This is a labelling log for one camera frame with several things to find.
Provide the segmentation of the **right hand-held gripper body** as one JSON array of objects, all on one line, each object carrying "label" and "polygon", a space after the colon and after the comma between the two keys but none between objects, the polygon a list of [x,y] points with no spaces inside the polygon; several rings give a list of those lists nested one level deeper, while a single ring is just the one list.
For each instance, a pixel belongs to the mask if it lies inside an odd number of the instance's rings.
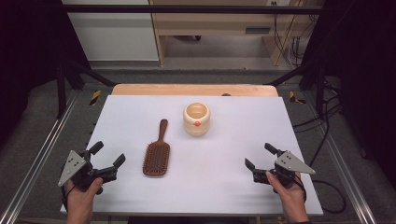
[{"label": "right hand-held gripper body", "polygon": [[275,166],[269,170],[269,173],[274,175],[286,189],[292,186],[296,172],[309,175],[316,173],[314,169],[294,156],[290,151],[269,149],[269,152],[276,155]]}]

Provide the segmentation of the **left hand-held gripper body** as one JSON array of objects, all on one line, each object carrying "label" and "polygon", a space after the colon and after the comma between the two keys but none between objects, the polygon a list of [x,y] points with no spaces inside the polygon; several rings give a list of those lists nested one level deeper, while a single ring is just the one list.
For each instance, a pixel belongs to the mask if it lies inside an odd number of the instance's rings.
[{"label": "left hand-held gripper body", "polygon": [[71,180],[77,189],[86,191],[97,178],[102,178],[104,183],[115,181],[118,162],[115,161],[112,166],[104,169],[95,169],[91,163],[91,156],[96,153],[96,149],[82,152],[71,150],[61,171],[58,186],[64,188]]}]

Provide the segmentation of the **brown wooden hairbrush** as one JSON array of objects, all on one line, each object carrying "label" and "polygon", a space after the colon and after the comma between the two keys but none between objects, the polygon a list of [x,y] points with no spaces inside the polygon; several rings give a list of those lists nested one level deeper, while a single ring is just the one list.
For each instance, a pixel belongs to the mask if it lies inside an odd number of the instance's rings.
[{"label": "brown wooden hairbrush", "polygon": [[143,174],[147,176],[163,176],[167,172],[170,146],[163,140],[168,120],[160,122],[158,140],[148,145],[143,163]]}]

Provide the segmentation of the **cream ribbed cup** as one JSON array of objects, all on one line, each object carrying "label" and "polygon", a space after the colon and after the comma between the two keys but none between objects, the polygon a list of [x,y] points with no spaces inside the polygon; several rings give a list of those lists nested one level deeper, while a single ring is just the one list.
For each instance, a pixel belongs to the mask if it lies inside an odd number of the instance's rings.
[{"label": "cream ribbed cup", "polygon": [[184,130],[193,136],[201,136],[208,132],[210,127],[211,111],[203,103],[191,103],[183,110]]}]

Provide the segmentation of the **person's right hand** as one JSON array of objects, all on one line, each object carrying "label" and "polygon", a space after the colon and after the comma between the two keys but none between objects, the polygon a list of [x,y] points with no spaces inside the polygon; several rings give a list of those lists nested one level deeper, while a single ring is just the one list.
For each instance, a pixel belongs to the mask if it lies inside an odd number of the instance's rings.
[{"label": "person's right hand", "polygon": [[304,192],[298,185],[293,184],[289,189],[285,189],[274,175],[267,172],[266,176],[270,185],[279,195],[285,217],[307,216],[304,205]]}]

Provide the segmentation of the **person's left hand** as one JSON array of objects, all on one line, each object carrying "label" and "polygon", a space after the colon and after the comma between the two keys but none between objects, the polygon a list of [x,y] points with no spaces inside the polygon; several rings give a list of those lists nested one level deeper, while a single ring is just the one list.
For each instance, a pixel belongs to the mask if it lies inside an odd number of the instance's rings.
[{"label": "person's left hand", "polygon": [[92,219],[93,199],[102,185],[103,179],[98,177],[86,191],[81,191],[69,180],[67,183],[67,217]]}]

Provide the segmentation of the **light wooden table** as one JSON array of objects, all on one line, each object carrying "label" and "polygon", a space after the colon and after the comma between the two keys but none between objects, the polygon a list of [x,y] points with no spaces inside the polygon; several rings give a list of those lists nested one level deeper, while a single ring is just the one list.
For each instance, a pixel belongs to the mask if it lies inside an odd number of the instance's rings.
[{"label": "light wooden table", "polygon": [[250,84],[118,84],[112,95],[208,95],[277,97],[274,86]]}]

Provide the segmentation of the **dark curtain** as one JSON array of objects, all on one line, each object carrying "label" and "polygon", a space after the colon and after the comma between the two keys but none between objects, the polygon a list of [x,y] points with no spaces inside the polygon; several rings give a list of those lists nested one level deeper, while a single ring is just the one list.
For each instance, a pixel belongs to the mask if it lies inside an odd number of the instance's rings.
[{"label": "dark curtain", "polygon": [[31,89],[56,78],[69,60],[89,62],[62,0],[0,0],[0,143],[28,104]]},{"label": "dark curtain", "polygon": [[304,60],[341,80],[363,147],[396,187],[396,0],[324,0]]}]

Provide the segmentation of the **white cabinet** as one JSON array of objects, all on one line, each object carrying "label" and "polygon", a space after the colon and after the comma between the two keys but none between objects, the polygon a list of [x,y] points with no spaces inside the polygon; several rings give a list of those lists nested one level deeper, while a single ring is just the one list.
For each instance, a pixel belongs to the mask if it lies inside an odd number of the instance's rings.
[{"label": "white cabinet", "polygon": [[158,61],[149,13],[69,13],[90,62]]}]

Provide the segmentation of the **grey desk label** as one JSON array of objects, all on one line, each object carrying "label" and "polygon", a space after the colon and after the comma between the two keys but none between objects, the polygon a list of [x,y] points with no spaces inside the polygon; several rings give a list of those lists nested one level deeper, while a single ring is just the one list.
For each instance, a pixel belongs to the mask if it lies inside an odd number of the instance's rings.
[{"label": "grey desk label", "polygon": [[270,34],[271,27],[246,27],[245,34],[247,35],[267,35]]}]

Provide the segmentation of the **silver metal rail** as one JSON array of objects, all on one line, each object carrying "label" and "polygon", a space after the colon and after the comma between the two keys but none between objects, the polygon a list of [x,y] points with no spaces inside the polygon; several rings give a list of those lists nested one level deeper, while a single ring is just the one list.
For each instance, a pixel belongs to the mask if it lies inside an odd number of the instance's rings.
[{"label": "silver metal rail", "polygon": [[60,136],[64,125],[66,124],[71,111],[73,110],[76,100],[79,97],[79,91],[71,91],[66,101],[64,112],[55,120],[49,134],[43,145],[37,152],[35,159],[30,166],[29,171],[22,180],[12,200],[8,204],[4,213],[0,216],[0,224],[14,224],[22,207],[24,206],[35,182],[37,181],[44,164],[46,163],[55,143]]},{"label": "silver metal rail", "polygon": [[377,220],[363,195],[358,179],[352,174],[354,159],[360,158],[356,153],[352,135],[343,124],[343,116],[332,112],[321,120],[314,106],[314,94],[303,92],[306,100],[307,119],[314,119],[306,131],[298,133],[299,143],[307,162],[317,170],[318,180],[334,184],[330,191],[341,191],[346,199],[347,211],[353,212],[358,224],[377,224]]}]

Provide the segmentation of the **black frame post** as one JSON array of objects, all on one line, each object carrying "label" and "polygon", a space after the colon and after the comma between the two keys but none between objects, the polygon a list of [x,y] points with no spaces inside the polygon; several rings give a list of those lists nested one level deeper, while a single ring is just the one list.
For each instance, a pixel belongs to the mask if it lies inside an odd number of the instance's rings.
[{"label": "black frame post", "polygon": [[56,69],[56,77],[57,77],[57,93],[58,93],[58,115],[59,119],[66,109],[66,94],[65,94],[65,83],[64,83],[64,72],[63,72],[63,64],[60,63]]},{"label": "black frame post", "polygon": [[322,119],[323,115],[323,92],[324,92],[324,69],[322,66],[318,69],[317,80],[317,97],[316,97],[316,111],[318,116]]}]

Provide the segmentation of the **black diagonal frame strut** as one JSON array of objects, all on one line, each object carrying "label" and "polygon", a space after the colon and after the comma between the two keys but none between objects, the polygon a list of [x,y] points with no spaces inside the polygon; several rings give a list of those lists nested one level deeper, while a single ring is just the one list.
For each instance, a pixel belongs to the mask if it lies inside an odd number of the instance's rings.
[{"label": "black diagonal frame strut", "polygon": [[269,82],[268,85],[277,87],[278,85],[282,84],[283,82],[285,82],[293,77],[303,75],[304,73],[308,72],[313,66],[314,66],[314,64],[312,62],[305,63],[305,64],[293,69],[292,71],[289,71],[286,75],[283,75],[282,77],[279,77],[279,78]]},{"label": "black diagonal frame strut", "polygon": [[100,83],[102,83],[108,87],[114,87],[114,86],[118,85],[118,83],[113,82],[105,77],[102,77],[101,75],[93,72],[90,68],[85,67],[75,61],[69,61],[69,63],[73,68],[77,69],[79,72],[88,75],[89,77],[99,81]]}]

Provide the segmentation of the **black horizontal frame bar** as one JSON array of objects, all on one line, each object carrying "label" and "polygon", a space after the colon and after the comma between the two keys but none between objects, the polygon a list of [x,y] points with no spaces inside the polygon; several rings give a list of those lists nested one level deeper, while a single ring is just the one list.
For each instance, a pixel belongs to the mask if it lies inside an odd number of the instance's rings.
[{"label": "black horizontal frame bar", "polygon": [[196,14],[297,14],[318,15],[322,7],[241,7],[241,6],[181,6],[181,5],[63,5],[74,13],[196,13]]}]

